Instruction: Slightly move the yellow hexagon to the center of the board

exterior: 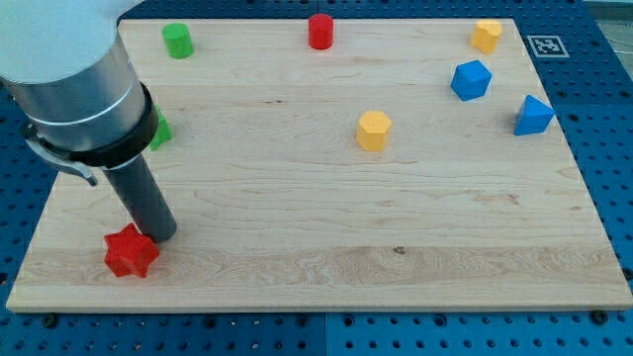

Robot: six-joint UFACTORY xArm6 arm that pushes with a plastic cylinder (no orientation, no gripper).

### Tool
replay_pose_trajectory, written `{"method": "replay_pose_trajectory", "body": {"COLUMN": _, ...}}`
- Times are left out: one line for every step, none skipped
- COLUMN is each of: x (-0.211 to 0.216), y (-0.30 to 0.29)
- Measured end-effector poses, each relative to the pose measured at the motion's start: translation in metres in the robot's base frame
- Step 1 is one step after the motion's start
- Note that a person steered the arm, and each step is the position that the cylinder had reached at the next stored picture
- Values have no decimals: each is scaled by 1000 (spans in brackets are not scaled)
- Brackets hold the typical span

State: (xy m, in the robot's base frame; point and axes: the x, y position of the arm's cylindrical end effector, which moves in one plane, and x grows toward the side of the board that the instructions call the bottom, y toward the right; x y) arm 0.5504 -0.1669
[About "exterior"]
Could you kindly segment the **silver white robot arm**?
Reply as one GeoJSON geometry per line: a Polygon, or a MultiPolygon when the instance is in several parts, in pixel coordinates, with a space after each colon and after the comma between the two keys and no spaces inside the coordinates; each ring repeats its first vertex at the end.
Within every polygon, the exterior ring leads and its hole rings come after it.
{"type": "Polygon", "coordinates": [[[1,82],[28,117],[28,146],[54,169],[112,184],[149,179],[142,151],[157,129],[118,20],[140,0],[1,4],[1,82]]]}

